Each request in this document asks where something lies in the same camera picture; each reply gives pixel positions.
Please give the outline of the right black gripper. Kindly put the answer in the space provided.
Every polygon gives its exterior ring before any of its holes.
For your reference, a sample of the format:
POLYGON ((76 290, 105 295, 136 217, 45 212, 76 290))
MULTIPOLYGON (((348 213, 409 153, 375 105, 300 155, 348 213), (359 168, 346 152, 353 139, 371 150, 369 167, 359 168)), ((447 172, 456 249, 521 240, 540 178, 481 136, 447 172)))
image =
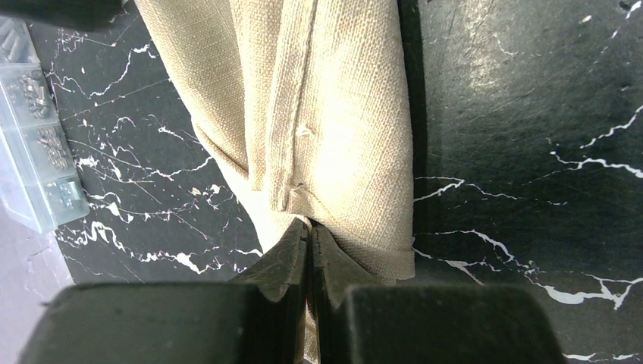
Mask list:
POLYGON ((73 30, 101 30, 125 3, 121 0, 1 0, 1 15, 73 30))

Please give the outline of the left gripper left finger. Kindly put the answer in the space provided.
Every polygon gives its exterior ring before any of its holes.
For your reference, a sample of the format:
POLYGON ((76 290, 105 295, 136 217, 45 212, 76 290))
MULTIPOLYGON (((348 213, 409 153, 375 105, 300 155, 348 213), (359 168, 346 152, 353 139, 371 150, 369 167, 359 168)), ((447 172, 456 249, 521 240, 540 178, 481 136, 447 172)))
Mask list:
POLYGON ((78 284, 50 300, 22 363, 301 363, 307 227, 229 281, 78 284))

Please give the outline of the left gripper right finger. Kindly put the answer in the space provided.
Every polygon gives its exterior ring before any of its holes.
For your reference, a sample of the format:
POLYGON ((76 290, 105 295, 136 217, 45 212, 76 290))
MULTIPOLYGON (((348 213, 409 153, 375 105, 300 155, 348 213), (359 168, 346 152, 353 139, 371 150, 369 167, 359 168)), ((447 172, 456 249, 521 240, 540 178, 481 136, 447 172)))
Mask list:
POLYGON ((544 310, 511 286, 387 286, 310 234, 309 305, 322 363, 563 363, 544 310))

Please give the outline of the beige cloth napkin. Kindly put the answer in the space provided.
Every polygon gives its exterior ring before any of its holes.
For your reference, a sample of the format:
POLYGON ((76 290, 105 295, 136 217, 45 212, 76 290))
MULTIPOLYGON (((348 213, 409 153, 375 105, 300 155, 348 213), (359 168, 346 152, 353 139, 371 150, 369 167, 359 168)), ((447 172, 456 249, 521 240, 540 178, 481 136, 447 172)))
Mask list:
POLYGON ((412 128, 395 1, 138 1, 195 134, 270 250, 327 227, 412 278, 412 128))

